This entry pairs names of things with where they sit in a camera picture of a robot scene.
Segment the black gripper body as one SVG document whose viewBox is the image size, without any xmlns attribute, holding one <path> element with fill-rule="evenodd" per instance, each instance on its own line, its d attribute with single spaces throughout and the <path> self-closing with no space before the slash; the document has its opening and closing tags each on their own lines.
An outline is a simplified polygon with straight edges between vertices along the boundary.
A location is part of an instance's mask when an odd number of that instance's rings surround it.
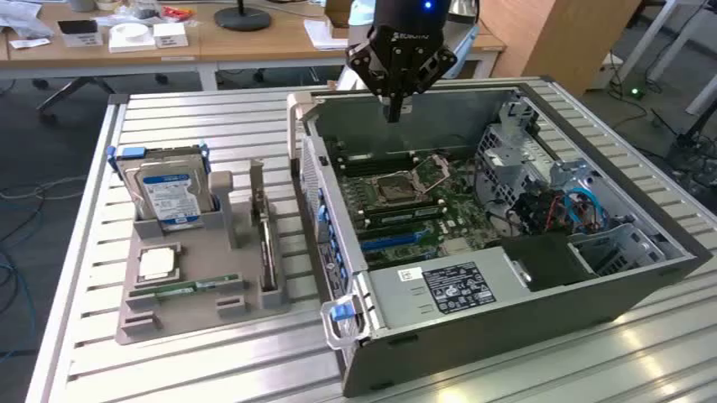
<svg viewBox="0 0 717 403">
<path fill-rule="evenodd" d="M 394 93 L 394 51 L 397 48 L 434 50 L 445 44 L 447 1 L 378 1 L 369 42 L 389 73 Z"/>
</svg>

